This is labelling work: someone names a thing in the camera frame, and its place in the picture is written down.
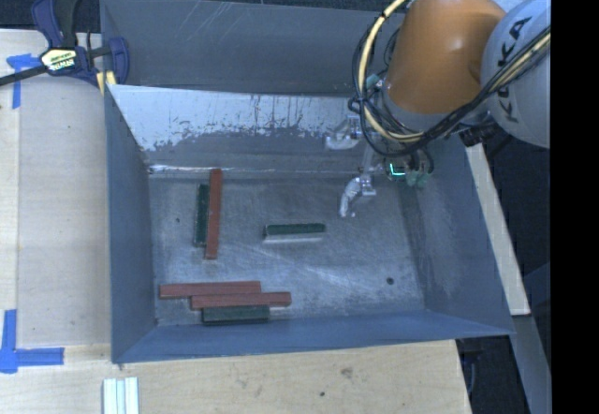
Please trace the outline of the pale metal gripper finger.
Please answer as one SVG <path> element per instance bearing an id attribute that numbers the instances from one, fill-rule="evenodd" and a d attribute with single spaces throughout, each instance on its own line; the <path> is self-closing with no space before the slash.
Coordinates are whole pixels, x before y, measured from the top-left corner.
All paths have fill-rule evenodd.
<path id="1" fill-rule="evenodd" d="M 347 114 L 345 118 L 325 136 L 325 148 L 331 151 L 349 150 L 362 139 L 360 118 Z"/>
<path id="2" fill-rule="evenodd" d="M 373 186 L 373 177 L 362 173 L 352 178 L 343 189 L 340 197 L 338 215 L 347 218 L 352 215 L 352 207 L 356 203 L 373 200 L 377 192 Z"/>

